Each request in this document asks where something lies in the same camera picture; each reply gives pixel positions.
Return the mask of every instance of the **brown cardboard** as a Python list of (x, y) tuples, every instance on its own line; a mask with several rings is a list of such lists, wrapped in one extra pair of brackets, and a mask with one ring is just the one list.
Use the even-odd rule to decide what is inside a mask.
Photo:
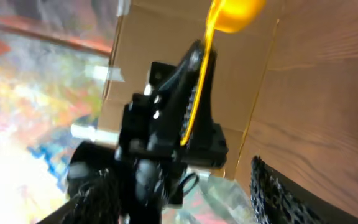
[[(271, 0), (250, 26), (236, 34), (217, 32), (218, 51), (212, 92), (212, 114), (221, 124), (229, 146), (224, 170), (233, 179), (242, 133), (249, 122), (255, 95), (264, 72), (273, 28), (280, 12)], [(143, 92), (150, 64), (177, 64), (196, 39), (202, 39), (208, 0), (133, 0), (122, 18), (111, 67), (119, 68), (125, 82), (109, 82), (99, 128), (118, 131), (122, 107), (135, 92)]]

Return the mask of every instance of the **wood grain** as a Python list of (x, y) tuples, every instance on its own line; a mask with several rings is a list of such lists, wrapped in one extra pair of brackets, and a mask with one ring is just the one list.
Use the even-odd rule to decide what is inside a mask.
[(262, 159), (358, 217), (358, 0), (288, 0), (237, 176)]

